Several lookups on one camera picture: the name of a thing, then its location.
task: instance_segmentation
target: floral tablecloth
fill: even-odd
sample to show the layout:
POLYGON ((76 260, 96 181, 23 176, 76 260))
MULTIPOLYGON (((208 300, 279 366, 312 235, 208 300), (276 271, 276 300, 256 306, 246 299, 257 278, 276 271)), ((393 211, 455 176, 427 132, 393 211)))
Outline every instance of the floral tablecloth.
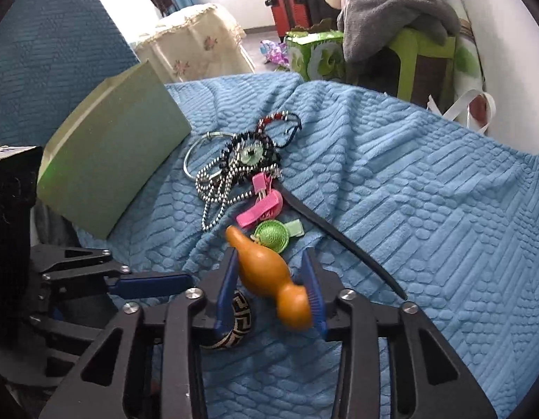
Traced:
POLYGON ((254 72, 240 45, 246 34, 235 18, 214 3, 189 6, 159 21, 133 49, 149 60, 164 83, 254 72))

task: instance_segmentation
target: wooden gourd toy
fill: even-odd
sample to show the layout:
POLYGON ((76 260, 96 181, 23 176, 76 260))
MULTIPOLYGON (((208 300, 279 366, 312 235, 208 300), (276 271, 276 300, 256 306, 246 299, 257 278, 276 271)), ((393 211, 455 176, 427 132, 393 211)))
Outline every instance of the wooden gourd toy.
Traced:
POLYGON ((225 237, 231 247, 237 249, 244 287, 256 296, 275 299, 277 316, 285 326, 297 331, 312 326, 306 288, 293 283, 285 260, 273 250, 256 244, 234 226, 227 228, 225 237))

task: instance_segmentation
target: blue textured blanket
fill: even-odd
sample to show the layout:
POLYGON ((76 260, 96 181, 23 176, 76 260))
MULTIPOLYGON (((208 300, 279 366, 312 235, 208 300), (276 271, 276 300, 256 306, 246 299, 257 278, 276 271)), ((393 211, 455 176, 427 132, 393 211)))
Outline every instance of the blue textured blanket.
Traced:
POLYGON ((137 63, 100 0, 16 0, 0 23, 0 144, 46 145, 99 83, 137 63))
MULTIPOLYGON (((244 131, 277 110, 304 125, 283 154, 283 183, 369 251, 450 341, 500 418, 539 373, 539 156, 526 155, 397 99, 293 74, 223 77, 168 87, 193 127, 109 236, 79 232, 137 270, 201 277, 220 260, 236 205, 202 233, 202 203, 182 162, 194 135, 244 131)), ((214 155, 205 152, 203 161, 214 155)), ((288 212, 284 219, 292 218, 288 212)), ((283 253, 295 267, 308 246, 345 285, 371 300, 393 292, 352 254, 306 225, 283 253)), ((330 417, 340 347, 292 333, 269 301, 254 299, 252 335, 203 355, 209 417, 330 417)), ((389 374, 382 372, 382 413, 389 374)))

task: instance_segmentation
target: green tissue box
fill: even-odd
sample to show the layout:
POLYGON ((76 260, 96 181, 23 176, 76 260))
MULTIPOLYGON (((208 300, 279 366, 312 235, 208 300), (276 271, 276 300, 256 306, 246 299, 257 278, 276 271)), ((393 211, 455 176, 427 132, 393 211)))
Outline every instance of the green tissue box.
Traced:
POLYGON ((100 83, 44 149, 37 194, 105 239, 137 192, 190 133, 147 62, 100 83))
POLYGON ((285 39, 291 71, 305 80, 345 81, 343 33, 289 32, 285 39))

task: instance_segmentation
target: evil eye charm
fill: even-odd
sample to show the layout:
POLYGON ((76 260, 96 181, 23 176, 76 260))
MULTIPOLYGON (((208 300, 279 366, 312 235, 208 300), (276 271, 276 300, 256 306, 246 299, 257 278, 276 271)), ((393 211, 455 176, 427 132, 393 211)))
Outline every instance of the evil eye charm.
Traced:
POLYGON ((239 160, 243 165, 255 166, 264 157, 264 147, 261 144, 245 146, 240 150, 239 160))

